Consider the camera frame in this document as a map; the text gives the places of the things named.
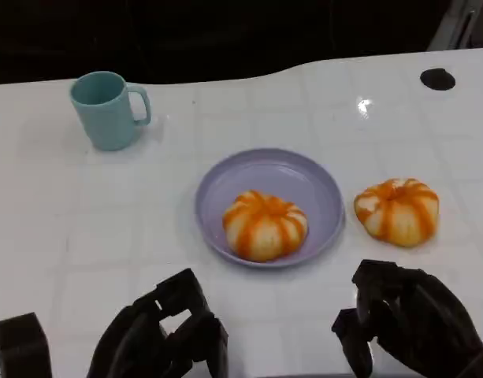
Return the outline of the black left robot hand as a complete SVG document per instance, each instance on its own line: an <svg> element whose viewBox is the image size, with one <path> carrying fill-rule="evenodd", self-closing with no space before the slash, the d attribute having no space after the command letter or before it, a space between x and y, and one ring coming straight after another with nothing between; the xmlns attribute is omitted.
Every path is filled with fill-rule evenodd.
<svg viewBox="0 0 483 378"><path fill-rule="evenodd" d="M183 377L197 362L228 376L228 334L191 269L124 307L95 348L89 377Z"/></svg>

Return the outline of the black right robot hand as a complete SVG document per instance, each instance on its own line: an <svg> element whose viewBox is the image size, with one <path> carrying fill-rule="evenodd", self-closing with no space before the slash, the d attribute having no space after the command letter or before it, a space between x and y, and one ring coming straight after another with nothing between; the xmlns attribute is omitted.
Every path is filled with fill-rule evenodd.
<svg viewBox="0 0 483 378"><path fill-rule="evenodd" d="M424 377L483 377L483 342L461 301L435 276L364 259L356 306L332 326L357 377L373 372L370 342Z"/></svg>

